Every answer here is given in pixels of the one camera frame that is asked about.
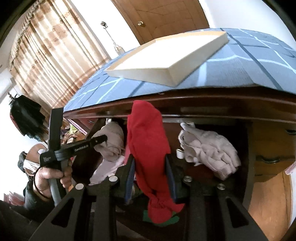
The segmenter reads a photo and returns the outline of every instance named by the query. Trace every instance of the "beige curtain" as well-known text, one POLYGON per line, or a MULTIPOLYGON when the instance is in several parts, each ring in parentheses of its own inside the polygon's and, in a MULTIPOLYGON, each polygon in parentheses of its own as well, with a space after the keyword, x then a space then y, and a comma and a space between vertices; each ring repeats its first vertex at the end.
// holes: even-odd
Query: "beige curtain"
POLYGON ((50 113, 108 60, 67 0, 38 0, 16 36, 9 61, 22 92, 50 113))

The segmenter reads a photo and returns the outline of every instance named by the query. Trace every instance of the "white tray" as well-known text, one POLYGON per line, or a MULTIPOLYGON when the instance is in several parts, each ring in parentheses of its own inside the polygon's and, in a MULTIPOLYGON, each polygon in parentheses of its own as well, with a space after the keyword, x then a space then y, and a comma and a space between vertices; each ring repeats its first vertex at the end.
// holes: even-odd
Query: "white tray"
POLYGON ((112 77, 176 86, 227 42, 223 31, 165 36, 137 47, 105 71, 112 77))

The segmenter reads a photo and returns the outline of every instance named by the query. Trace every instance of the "bracelet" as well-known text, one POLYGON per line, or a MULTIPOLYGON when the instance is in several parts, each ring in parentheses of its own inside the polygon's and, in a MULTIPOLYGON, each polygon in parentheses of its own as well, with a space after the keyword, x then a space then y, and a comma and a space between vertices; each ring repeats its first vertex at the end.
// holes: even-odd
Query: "bracelet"
POLYGON ((47 196, 45 196, 43 193, 41 193, 41 192, 39 191, 39 189, 37 188, 37 186, 36 186, 35 176, 36 176, 36 173, 38 172, 38 170, 39 170, 40 168, 41 168, 41 167, 38 167, 38 169, 37 169, 36 172, 34 173, 34 178, 33 178, 34 187, 36 188, 37 192, 38 192, 42 197, 44 197, 44 198, 46 198, 46 199, 50 199, 50 198, 48 198, 47 196))

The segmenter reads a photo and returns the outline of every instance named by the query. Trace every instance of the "drawer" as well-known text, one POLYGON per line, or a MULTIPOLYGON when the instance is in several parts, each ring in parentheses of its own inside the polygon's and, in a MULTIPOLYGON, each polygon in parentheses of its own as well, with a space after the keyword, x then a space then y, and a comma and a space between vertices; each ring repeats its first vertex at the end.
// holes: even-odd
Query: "drawer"
POLYGON ((265 182, 294 163, 296 136, 289 135, 286 129, 295 127, 270 121, 254 121, 252 127, 255 182, 265 182))
POLYGON ((80 122, 85 125, 89 131, 93 128, 94 124, 98 120, 98 118, 80 118, 78 119, 80 122))

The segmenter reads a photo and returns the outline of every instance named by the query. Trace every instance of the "clothing pile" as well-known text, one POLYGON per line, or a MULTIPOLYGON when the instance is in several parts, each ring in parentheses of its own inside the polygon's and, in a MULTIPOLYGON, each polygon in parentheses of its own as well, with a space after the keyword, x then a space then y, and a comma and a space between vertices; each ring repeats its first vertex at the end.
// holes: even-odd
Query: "clothing pile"
MULTIPOLYGON (((196 129, 194 123, 181 124, 179 134, 185 160, 204 164, 225 180, 240 165, 235 148, 223 136, 213 131, 196 129)), ((103 161, 90 178, 90 185, 101 183, 115 175, 118 167, 127 163, 130 154, 135 158, 136 185, 148 198, 146 214, 155 224, 167 222, 184 204, 175 204, 170 197, 165 173, 165 155, 170 146, 163 127, 161 113, 146 101, 136 100, 127 119, 126 145, 124 133, 117 122, 109 122, 93 137, 106 135, 107 141, 94 147, 103 161)))
POLYGON ((224 136, 196 129, 194 124, 181 123, 181 127, 178 139, 187 162, 206 165, 221 180, 237 171, 241 165, 237 151, 224 136))

